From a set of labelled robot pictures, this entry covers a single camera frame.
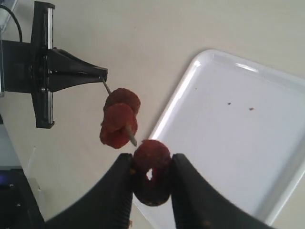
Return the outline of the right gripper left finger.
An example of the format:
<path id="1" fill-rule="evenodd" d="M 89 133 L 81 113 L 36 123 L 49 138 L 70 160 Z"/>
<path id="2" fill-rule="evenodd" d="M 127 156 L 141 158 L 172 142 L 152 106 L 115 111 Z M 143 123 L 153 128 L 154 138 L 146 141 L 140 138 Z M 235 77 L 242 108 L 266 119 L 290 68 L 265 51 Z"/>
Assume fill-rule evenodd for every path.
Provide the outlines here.
<path id="1" fill-rule="evenodd" d="M 46 229 L 127 229 L 130 225 L 132 154 L 118 156 L 97 184 L 66 210 L 49 219 Z"/>

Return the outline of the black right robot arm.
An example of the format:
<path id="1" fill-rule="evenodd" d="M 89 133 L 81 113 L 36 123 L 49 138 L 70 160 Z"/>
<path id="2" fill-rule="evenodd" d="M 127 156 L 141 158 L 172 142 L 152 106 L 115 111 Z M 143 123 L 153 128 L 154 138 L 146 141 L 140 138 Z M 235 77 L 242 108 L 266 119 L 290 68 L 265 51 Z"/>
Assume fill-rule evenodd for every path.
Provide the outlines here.
<path id="1" fill-rule="evenodd" d="M 3 229 L 126 229 L 132 207 L 132 155 L 118 156 L 81 199 L 45 221 L 22 169 L 0 172 Z M 267 225 L 220 195 L 183 154 L 172 158 L 172 207 L 178 229 L 265 229 Z"/>

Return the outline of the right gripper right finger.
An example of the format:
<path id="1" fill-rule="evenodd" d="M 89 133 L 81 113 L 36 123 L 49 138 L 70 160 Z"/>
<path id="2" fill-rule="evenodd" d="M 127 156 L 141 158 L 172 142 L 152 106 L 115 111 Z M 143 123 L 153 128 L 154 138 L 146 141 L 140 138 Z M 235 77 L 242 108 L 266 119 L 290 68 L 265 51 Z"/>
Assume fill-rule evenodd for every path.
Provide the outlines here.
<path id="1" fill-rule="evenodd" d="M 178 229 L 267 229 L 268 225 L 218 193 L 184 154 L 172 157 L 171 194 Z"/>

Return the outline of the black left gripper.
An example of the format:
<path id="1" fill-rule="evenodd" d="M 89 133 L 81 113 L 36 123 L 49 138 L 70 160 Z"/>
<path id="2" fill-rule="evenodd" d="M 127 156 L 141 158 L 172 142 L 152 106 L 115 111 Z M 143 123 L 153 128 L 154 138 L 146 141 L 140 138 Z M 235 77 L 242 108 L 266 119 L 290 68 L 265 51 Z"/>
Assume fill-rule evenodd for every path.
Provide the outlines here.
<path id="1" fill-rule="evenodd" d="M 30 94 L 37 128 L 54 126 L 53 92 L 107 81 L 107 68 L 85 62 L 71 53 L 53 48 L 55 5 L 35 1 L 30 42 L 2 41 L 4 90 Z M 77 75 L 55 74 L 82 73 Z"/>

